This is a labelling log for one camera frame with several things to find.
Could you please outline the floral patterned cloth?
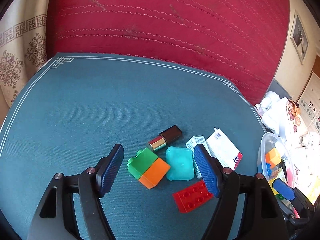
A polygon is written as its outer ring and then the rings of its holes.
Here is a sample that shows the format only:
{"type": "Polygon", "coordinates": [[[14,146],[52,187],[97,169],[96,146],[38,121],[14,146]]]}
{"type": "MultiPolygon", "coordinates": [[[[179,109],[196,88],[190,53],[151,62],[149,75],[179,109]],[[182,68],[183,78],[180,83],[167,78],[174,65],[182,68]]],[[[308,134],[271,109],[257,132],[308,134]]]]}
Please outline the floral patterned cloth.
{"type": "Polygon", "coordinates": [[[293,132],[297,133],[298,128],[302,124],[299,104],[297,104],[293,100],[289,99],[287,102],[287,105],[286,105],[286,113],[287,113],[289,121],[292,124],[293,132]]]}

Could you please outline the red toy brick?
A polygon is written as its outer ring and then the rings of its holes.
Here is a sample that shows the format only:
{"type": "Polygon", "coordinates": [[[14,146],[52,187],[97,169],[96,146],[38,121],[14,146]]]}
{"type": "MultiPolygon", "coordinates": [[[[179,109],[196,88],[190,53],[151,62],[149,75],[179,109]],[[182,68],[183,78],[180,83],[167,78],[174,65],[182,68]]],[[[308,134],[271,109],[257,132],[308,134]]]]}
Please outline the red toy brick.
{"type": "Polygon", "coordinates": [[[180,213],[189,213],[211,200],[210,193],[203,180],[200,180],[185,189],[172,194],[180,213]]]}

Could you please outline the yellow orange toy brick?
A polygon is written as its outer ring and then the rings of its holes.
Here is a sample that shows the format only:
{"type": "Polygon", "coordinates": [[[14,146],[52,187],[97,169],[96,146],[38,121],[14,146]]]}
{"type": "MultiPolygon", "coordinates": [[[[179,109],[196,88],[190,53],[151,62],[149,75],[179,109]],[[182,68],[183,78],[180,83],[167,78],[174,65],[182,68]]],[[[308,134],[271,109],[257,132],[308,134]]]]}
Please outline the yellow orange toy brick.
{"type": "Polygon", "coordinates": [[[275,168],[279,163],[281,163],[280,153],[275,147],[265,154],[265,159],[266,165],[270,169],[275,168]]]}

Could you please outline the red quilted mattress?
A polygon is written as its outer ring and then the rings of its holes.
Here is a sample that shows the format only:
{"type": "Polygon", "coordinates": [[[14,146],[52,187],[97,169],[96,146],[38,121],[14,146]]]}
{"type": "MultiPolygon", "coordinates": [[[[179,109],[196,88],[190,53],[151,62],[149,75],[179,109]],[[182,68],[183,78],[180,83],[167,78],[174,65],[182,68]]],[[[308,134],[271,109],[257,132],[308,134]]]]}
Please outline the red quilted mattress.
{"type": "Polygon", "coordinates": [[[47,54],[147,57],[226,77],[251,103],[274,78],[289,0],[49,0],[47,54]]]}

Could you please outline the framed wall picture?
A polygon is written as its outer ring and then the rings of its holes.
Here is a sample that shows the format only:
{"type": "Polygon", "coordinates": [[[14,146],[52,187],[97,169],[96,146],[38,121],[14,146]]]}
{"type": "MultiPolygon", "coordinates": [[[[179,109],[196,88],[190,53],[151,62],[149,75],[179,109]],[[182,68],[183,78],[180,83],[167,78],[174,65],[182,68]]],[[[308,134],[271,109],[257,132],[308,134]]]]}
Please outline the framed wall picture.
{"type": "Polygon", "coordinates": [[[295,10],[290,39],[295,47],[301,64],[304,63],[309,41],[298,12],[295,10]]]}

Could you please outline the beige patterned curtain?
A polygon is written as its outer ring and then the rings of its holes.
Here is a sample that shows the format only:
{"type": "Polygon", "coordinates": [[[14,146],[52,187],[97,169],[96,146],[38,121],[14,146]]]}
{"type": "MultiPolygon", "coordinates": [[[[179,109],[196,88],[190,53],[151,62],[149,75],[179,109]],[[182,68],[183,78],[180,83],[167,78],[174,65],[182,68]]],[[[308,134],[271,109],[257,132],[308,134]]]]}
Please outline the beige patterned curtain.
{"type": "Polygon", "coordinates": [[[47,62],[49,0],[13,0],[1,19],[1,95],[11,107],[47,62]]]}

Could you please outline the teal soap-shaped case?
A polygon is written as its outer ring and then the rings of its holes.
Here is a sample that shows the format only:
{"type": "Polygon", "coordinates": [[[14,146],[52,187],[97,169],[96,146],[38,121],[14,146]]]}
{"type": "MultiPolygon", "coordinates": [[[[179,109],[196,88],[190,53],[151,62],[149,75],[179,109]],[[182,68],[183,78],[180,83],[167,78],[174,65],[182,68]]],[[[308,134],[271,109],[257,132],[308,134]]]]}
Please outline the teal soap-shaped case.
{"type": "Polygon", "coordinates": [[[166,150],[166,161],[170,165],[168,180],[189,181],[194,178],[193,155],[190,149],[170,146],[166,150]]]}

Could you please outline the clear plastic bowl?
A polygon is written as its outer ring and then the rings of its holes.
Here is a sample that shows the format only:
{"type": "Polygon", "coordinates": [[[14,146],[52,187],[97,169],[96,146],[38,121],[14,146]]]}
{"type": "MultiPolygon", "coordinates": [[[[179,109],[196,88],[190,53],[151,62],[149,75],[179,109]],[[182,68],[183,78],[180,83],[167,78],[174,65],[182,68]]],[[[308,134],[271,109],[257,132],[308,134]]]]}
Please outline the clear plastic bowl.
{"type": "Polygon", "coordinates": [[[283,144],[280,137],[265,133],[258,151],[258,172],[270,185],[281,179],[291,188],[298,188],[315,204],[319,196],[319,142],[310,141],[310,133],[294,144],[283,144]]]}

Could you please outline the white red medicine box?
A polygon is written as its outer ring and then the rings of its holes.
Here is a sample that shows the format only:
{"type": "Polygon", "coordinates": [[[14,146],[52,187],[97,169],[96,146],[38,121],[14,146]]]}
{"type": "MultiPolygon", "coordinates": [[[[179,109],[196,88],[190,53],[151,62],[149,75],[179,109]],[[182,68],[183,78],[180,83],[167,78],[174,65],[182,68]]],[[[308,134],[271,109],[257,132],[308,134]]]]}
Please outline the white red medicine box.
{"type": "Polygon", "coordinates": [[[237,168],[243,155],[221,129],[215,129],[215,132],[206,139],[206,143],[210,155],[217,158],[223,167],[232,170],[237,168]]]}

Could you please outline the teal table mat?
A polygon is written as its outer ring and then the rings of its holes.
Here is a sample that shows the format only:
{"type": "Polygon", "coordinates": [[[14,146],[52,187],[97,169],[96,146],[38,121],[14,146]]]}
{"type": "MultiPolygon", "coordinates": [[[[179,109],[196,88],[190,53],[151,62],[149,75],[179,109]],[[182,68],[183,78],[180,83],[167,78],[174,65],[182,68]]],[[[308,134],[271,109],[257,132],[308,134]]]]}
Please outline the teal table mat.
{"type": "Polygon", "coordinates": [[[230,80],[203,70],[120,55],[58,54],[18,94],[1,126],[1,211],[26,239],[53,175],[79,174],[116,143],[124,158],[176,125],[184,147],[221,129],[252,176],[263,124],[230,80]]]}

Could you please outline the green orange toy brick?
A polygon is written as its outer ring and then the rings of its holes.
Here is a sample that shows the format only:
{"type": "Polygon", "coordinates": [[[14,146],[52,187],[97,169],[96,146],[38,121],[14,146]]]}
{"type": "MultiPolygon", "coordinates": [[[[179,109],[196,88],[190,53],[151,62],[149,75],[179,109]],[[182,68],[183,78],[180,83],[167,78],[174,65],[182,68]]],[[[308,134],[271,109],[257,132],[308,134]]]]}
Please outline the green orange toy brick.
{"type": "Polygon", "coordinates": [[[170,170],[170,165],[150,149],[139,149],[134,157],[127,161],[127,170],[147,189],[158,185],[170,170]]]}

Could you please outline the blue toy brick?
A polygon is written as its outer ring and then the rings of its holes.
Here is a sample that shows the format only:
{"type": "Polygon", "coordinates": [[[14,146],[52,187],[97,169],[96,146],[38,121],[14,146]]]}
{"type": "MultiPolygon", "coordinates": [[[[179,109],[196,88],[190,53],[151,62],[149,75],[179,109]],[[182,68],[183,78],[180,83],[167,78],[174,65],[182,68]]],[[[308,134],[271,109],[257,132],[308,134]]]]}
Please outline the blue toy brick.
{"type": "Polygon", "coordinates": [[[267,174],[270,177],[271,174],[272,174],[271,164],[270,163],[266,163],[266,167],[267,167],[267,174]]]}

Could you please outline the small teal white box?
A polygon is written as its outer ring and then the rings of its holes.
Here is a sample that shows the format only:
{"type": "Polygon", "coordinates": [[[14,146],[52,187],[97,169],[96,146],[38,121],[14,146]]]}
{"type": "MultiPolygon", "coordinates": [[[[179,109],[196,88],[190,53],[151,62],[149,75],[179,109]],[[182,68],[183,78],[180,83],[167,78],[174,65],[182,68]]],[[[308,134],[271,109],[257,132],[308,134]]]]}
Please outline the small teal white box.
{"type": "Polygon", "coordinates": [[[195,170],[197,179],[201,179],[202,175],[197,164],[197,161],[199,160],[199,156],[202,150],[202,148],[199,145],[203,145],[203,148],[208,150],[207,142],[204,136],[195,135],[191,137],[185,144],[186,144],[186,147],[192,151],[193,165],[194,165],[194,170],[195,170]]]}

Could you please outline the wooden wardrobe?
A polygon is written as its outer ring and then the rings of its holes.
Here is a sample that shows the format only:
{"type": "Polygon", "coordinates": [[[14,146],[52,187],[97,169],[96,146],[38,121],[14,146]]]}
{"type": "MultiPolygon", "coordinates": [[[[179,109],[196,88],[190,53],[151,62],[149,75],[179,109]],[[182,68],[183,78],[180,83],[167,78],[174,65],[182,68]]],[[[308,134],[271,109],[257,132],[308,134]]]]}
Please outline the wooden wardrobe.
{"type": "Polygon", "coordinates": [[[319,97],[319,55],[317,55],[308,82],[298,100],[300,115],[308,128],[308,131],[317,133],[319,133],[319,97]]]}

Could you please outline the dark brown lipstick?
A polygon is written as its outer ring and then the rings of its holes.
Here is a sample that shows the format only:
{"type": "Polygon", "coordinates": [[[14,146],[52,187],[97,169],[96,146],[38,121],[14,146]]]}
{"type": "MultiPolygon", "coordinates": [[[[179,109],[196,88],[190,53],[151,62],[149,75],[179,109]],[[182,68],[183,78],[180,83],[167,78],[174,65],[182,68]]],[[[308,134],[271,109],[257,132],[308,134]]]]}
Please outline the dark brown lipstick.
{"type": "Polygon", "coordinates": [[[157,137],[153,138],[148,142],[148,148],[152,152],[156,152],[161,148],[164,148],[167,145],[170,145],[172,142],[175,142],[182,136],[182,131],[177,125],[173,125],[163,132],[159,133],[157,137]]]}

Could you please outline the white yellow medicine box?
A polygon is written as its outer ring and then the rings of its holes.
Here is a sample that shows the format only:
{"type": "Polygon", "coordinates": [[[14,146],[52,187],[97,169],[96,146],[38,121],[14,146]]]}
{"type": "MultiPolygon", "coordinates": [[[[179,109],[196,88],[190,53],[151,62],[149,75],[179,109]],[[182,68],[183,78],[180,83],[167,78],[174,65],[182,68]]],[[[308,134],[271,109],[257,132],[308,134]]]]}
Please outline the white yellow medicine box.
{"type": "Polygon", "coordinates": [[[277,191],[281,185],[286,184],[285,176],[282,168],[274,171],[271,176],[269,177],[268,183],[274,193],[274,195],[278,195],[279,192],[277,191]]]}

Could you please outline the white clothes pile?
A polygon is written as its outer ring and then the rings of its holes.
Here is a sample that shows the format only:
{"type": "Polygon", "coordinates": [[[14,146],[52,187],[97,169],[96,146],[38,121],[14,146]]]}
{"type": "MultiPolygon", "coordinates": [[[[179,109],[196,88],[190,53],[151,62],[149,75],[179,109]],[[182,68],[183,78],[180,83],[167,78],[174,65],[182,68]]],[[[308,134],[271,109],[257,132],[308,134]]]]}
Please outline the white clothes pile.
{"type": "Polygon", "coordinates": [[[280,137],[283,144],[292,145],[300,137],[310,133],[310,141],[319,142],[319,134],[308,131],[304,121],[298,128],[297,133],[293,132],[292,124],[286,113],[288,98],[280,98],[275,92],[267,92],[261,103],[255,105],[267,133],[273,133],[280,137]]]}

